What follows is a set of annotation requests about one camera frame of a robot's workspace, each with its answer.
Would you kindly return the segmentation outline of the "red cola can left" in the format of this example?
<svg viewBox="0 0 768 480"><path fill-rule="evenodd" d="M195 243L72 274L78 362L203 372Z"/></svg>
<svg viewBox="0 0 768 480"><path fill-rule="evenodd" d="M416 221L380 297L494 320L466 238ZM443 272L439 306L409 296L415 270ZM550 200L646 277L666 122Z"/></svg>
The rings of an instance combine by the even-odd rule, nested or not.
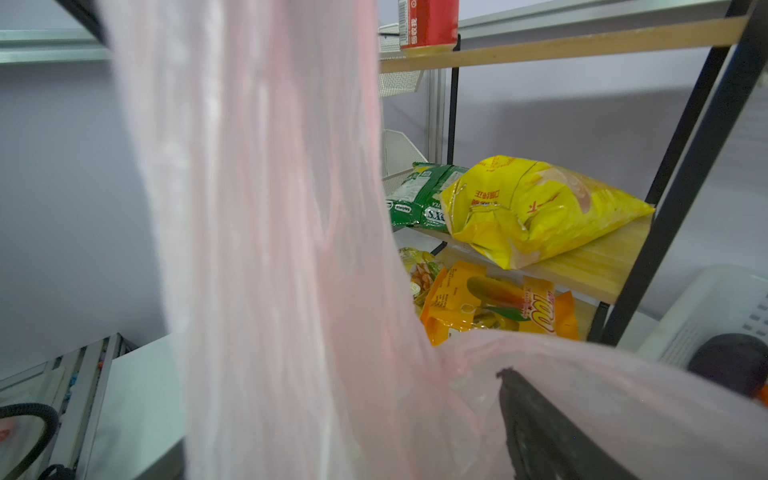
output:
<svg viewBox="0 0 768 480"><path fill-rule="evenodd" d="M406 56L452 51L458 43L458 0L399 0L400 50Z"/></svg>

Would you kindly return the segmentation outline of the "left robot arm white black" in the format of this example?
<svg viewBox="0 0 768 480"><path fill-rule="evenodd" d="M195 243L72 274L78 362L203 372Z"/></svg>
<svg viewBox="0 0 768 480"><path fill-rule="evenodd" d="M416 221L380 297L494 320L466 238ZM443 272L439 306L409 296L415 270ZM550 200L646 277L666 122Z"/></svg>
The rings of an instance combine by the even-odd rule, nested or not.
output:
<svg viewBox="0 0 768 480"><path fill-rule="evenodd" d="M87 416L67 404L1 404L1 477L74 479Z"/></svg>

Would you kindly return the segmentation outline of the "white mesh wall rack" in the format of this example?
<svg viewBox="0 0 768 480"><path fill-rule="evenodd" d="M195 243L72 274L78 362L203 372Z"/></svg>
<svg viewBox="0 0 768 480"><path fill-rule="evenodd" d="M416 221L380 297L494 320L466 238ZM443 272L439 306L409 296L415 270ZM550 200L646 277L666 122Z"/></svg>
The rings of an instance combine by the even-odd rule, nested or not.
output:
<svg viewBox="0 0 768 480"><path fill-rule="evenodd" d="M384 100L416 92L422 76L422 71L382 73L379 76L380 98ZM381 142L382 180L385 194L390 195L410 174L412 163L424 158L403 132L384 129Z"/></svg>

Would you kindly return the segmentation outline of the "pink plastic grocery bag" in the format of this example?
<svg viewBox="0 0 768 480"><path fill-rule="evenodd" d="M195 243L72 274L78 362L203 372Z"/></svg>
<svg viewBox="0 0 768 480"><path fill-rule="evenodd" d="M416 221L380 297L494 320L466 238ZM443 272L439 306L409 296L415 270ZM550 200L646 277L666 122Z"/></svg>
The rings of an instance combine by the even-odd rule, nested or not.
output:
<svg viewBox="0 0 768 480"><path fill-rule="evenodd" d="M191 479L514 479L500 372L639 479L763 479L767 411L610 347L432 346L381 178L373 1L104 1Z"/></svg>

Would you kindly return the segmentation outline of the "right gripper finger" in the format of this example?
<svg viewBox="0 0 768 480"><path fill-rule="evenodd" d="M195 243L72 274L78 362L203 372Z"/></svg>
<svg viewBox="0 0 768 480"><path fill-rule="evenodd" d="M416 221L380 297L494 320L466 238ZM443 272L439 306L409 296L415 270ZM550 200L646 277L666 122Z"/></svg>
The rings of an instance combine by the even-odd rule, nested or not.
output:
<svg viewBox="0 0 768 480"><path fill-rule="evenodd" d="M632 479L528 380L497 373L506 445L517 479Z"/></svg>

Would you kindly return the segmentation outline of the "orange snack bag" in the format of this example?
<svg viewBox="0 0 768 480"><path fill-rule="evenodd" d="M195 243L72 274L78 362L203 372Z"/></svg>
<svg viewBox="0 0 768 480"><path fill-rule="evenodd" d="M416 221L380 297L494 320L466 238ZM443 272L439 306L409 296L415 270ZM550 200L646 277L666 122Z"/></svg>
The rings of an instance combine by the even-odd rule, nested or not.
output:
<svg viewBox="0 0 768 480"><path fill-rule="evenodd" d="M517 284L479 263L442 263L413 248L400 249L399 256L410 276L416 313L434 346L480 329L584 338L572 293L559 293L550 281L525 276Z"/></svg>

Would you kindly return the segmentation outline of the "yellow chips bag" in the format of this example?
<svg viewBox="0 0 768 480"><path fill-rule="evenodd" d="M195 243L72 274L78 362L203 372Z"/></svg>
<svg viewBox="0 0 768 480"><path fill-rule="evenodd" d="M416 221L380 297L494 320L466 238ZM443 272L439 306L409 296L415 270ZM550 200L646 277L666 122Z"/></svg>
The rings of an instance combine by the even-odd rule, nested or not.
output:
<svg viewBox="0 0 768 480"><path fill-rule="evenodd" d="M441 192L453 239L505 270L577 249L654 213L648 203L543 161L487 158Z"/></svg>

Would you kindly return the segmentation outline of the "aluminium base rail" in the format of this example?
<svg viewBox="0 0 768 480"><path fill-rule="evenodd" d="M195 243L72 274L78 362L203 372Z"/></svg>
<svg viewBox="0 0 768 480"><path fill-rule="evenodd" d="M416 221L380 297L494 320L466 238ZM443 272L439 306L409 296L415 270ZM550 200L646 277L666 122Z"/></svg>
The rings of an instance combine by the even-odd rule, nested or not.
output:
<svg viewBox="0 0 768 480"><path fill-rule="evenodd" d="M1 380L1 477L84 479L110 371L136 349L114 334Z"/></svg>

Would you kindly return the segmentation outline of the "green snack bag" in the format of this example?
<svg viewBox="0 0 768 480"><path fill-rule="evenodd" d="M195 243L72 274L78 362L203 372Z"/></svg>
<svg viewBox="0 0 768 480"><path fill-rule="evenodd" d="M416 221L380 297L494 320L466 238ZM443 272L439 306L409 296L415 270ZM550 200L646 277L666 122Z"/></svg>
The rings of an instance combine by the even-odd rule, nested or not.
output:
<svg viewBox="0 0 768 480"><path fill-rule="evenodd" d="M412 172L386 197L392 227L410 227L447 233L441 206L442 192L468 168L414 162Z"/></svg>

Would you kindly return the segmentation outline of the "white plastic vegetable basket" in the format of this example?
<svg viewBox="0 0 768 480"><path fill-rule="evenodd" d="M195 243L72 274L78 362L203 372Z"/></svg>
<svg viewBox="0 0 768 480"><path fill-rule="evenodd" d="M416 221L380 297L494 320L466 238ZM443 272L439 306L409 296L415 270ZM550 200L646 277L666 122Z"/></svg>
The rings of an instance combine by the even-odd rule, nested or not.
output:
<svg viewBox="0 0 768 480"><path fill-rule="evenodd" d="M703 269L651 331L637 354L686 369L710 339L744 334L767 342L767 276L746 267Z"/></svg>

